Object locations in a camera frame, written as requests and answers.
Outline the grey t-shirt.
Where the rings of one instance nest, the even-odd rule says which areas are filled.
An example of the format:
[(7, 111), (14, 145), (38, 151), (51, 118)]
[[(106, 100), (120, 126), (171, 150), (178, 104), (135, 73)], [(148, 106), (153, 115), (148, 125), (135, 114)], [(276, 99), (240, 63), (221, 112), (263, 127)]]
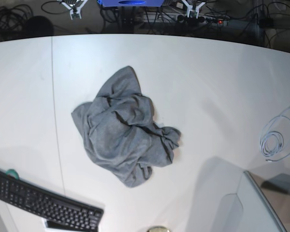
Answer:
[(152, 167), (172, 164), (181, 133), (159, 127), (151, 99), (142, 94), (134, 69), (124, 67), (101, 87), (95, 99), (72, 112), (88, 157), (125, 186), (137, 187)]

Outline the round brass object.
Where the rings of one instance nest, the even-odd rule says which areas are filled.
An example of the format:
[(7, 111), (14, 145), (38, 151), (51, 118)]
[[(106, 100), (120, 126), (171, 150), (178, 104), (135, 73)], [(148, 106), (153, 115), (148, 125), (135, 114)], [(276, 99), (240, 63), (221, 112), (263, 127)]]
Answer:
[(165, 226), (152, 226), (147, 232), (171, 232), (171, 230)]

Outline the black computer keyboard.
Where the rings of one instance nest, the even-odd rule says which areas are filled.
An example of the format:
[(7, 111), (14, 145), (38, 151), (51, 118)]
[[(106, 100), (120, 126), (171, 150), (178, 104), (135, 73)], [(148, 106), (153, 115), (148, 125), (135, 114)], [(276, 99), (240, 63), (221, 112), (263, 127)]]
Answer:
[(97, 232), (103, 209), (58, 195), (0, 171), (0, 200), (68, 229)]

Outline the green tape roll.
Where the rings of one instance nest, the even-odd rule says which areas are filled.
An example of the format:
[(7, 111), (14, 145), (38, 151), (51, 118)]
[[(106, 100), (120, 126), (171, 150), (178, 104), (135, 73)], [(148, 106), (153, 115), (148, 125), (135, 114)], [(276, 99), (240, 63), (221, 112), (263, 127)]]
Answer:
[(10, 177), (12, 177), (12, 178), (14, 178), (14, 179), (19, 179), (19, 175), (18, 175), (18, 173), (16, 172), (16, 170), (14, 170), (14, 169), (9, 169), (9, 170), (7, 170), (6, 171), (6, 175), (8, 175), (8, 176), (10, 176)]

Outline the blue base plate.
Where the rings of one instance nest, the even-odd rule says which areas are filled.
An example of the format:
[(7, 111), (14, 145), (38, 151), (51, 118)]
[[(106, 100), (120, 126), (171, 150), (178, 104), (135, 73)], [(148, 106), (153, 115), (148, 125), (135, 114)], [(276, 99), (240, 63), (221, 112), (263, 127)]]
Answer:
[(118, 7), (118, 6), (160, 7), (164, 3), (164, 0), (98, 0), (98, 3), (104, 7)]

